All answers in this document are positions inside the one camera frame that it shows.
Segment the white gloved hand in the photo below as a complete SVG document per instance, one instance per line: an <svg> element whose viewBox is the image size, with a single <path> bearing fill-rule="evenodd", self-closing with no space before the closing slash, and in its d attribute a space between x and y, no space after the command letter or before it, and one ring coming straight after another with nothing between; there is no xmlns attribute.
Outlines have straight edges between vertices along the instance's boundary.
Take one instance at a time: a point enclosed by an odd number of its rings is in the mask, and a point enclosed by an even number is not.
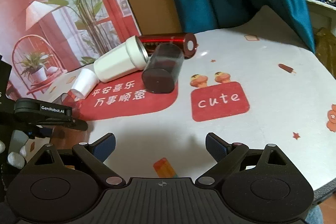
<svg viewBox="0 0 336 224"><path fill-rule="evenodd" d="M5 159L4 155L5 155L6 145L5 143L3 143L3 141L1 141L1 165L8 163L14 168L22 169L26 164L26 159L25 159L27 155L26 149L25 149L26 143L27 143L27 140L25 140L25 142L22 143L22 146L18 153L12 151L11 153L8 154L7 158Z"/></svg>

